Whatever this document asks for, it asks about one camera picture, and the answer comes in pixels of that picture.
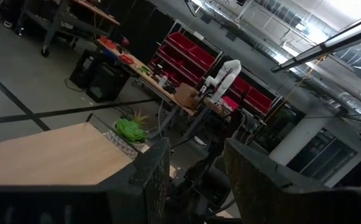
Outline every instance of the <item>black floor tape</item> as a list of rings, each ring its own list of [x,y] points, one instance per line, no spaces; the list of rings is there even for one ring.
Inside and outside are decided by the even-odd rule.
[[[35,124],[37,124],[42,130],[48,131],[50,128],[42,122],[35,114],[24,105],[12,92],[10,92],[1,82],[0,91],[3,92],[16,106],[20,108]]]
[[[86,112],[86,111],[101,110],[101,109],[107,109],[107,108],[115,108],[118,106],[135,105],[135,104],[139,104],[139,103],[148,103],[148,102],[158,100],[158,98],[153,98],[153,99],[148,99],[148,100],[138,100],[138,101],[130,101],[130,102],[122,102],[122,103],[111,103],[111,104],[100,105],[100,106],[88,106],[85,108],[74,108],[74,109],[67,109],[67,110],[33,113],[28,107],[26,107],[24,105],[24,103],[22,103],[15,95],[13,95],[13,93],[10,92],[1,82],[0,82],[0,90],[25,113],[24,115],[13,115],[13,116],[0,117],[0,124],[8,123],[8,122],[16,122],[16,121],[27,121],[27,120],[31,119],[31,120],[33,120],[33,122],[35,124],[37,124],[44,131],[48,131],[48,130],[50,130],[50,128],[44,122],[41,121],[41,118],[66,115],[66,114],[72,114],[72,113],[80,113],[80,112]]]

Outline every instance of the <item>wooden board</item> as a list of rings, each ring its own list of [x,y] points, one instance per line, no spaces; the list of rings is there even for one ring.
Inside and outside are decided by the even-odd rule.
[[[0,185],[95,185],[131,159],[89,123],[0,142]]]
[[[91,10],[95,14],[107,19],[108,21],[110,21],[113,24],[116,24],[117,26],[120,24],[117,20],[114,19],[114,17],[109,16],[107,13],[103,12],[102,10],[100,10],[99,8],[97,8],[95,6],[92,6],[89,2],[86,2],[84,0],[72,0],[72,1]]]
[[[104,44],[101,40],[98,40],[98,43],[100,45],[102,45],[105,49],[109,50],[111,53],[115,54],[116,56],[120,56],[121,53],[116,50],[116,49],[111,49],[109,47],[107,47],[106,44]],[[132,68],[132,70],[134,70],[138,75],[140,75],[140,77],[143,80],[146,80],[150,85],[152,85],[157,91],[159,91],[160,93],[162,93],[164,96],[166,96],[167,98],[169,98],[172,102],[174,102],[176,105],[180,106],[182,108],[182,110],[184,110],[189,116],[193,116],[195,114],[194,111],[186,108],[185,106],[181,105],[177,100],[175,100],[174,95],[171,93],[168,93],[167,91],[165,91],[161,86],[158,85],[158,83],[151,78],[148,74],[140,71],[139,68],[141,67],[146,67],[148,68],[147,65],[145,65],[144,63],[142,63],[140,60],[138,60],[135,56],[131,55],[131,54],[126,54],[129,58],[133,59],[133,64],[130,65],[129,67]]]

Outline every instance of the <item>succulent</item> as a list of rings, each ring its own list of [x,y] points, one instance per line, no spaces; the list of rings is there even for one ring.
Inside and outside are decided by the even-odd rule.
[[[141,128],[141,125],[146,118],[147,116],[141,116],[141,112],[139,111],[139,114],[135,113],[132,119],[119,119],[115,128],[117,132],[130,142],[143,143],[148,138],[147,132]]]

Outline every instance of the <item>pillar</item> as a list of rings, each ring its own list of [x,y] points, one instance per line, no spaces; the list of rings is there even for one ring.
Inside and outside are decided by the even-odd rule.
[[[331,119],[334,119],[334,113],[321,106],[313,108],[270,153],[269,157],[281,165],[287,165]]]

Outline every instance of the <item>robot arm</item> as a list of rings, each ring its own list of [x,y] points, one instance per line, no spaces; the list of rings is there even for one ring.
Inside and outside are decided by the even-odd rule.
[[[229,89],[229,87],[235,81],[238,74],[241,72],[241,63],[239,60],[232,60],[229,62],[225,62],[223,67],[225,67],[225,66],[226,66],[227,70],[230,71],[230,73],[225,78],[225,80],[222,82],[222,84],[218,87],[217,91],[211,97],[211,100],[214,103],[216,103],[219,99],[221,99],[223,94],[225,94],[225,92]]]
[[[203,95],[209,86],[213,85],[214,87],[216,87],[223,80],[223,78],[225,78],[225,76],[231,73],[237,73],[238,75],[240,71],[241,65],[239,60],[231,60],[225,62],[215,78],[207,77],[205,79],[204,85],[200,89],[199,96]]]

